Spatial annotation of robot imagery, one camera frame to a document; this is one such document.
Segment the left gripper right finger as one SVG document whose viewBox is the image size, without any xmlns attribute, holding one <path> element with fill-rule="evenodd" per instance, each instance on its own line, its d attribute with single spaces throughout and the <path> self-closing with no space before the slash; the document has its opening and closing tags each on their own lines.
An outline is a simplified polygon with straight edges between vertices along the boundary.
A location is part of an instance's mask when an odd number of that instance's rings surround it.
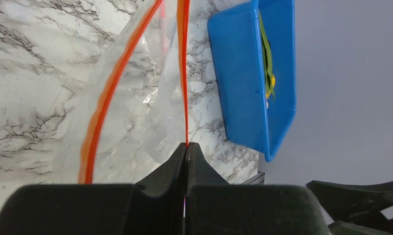
<svg viewBox="0 0 393 235">
<path fill-rule="evenodd" d="M 187 235 L 327 235 L 313 193 L 290 185 L 229 184 L 198 143 L 186 150 Z"/>
</svg>

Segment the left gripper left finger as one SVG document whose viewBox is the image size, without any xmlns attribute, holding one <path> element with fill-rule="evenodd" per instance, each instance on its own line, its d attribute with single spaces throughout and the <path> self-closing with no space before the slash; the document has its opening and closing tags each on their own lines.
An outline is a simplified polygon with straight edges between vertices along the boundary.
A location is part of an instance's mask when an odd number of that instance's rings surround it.
<svg viewBox="0 0 393 235">
<path fill-rule="evenodd" d="M 186 145 L 135 184 L 48 184 L 17 189 L 0 235 L 181 235 Z"/>
</svg>

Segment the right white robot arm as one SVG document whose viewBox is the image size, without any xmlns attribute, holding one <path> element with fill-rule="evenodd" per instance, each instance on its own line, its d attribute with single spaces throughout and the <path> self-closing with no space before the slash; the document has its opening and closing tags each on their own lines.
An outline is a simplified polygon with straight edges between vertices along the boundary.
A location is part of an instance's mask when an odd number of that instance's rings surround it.
<svg viewBox="0 0 393 235">
<path fill-rule="evenodd" d="M 333 235 L 393 235 L 393 218 L 382 210 L 393 206 L 393 181 L 376 185 L 343 185 L 311 181 L 306 187 L 333 219 Z"/>
</svg>

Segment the clear orange-zip plastic bag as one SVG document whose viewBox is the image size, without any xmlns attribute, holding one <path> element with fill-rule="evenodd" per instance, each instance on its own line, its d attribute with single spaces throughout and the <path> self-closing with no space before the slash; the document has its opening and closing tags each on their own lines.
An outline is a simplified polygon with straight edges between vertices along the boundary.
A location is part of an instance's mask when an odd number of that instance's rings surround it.
<svg viewBox="0 0 393 235">
<path fill-rule="evenodd" d="M 145 0 L 70 113 L 55 184 L 135 183 L 188 143 L 190 2 Z"/>
</svg>

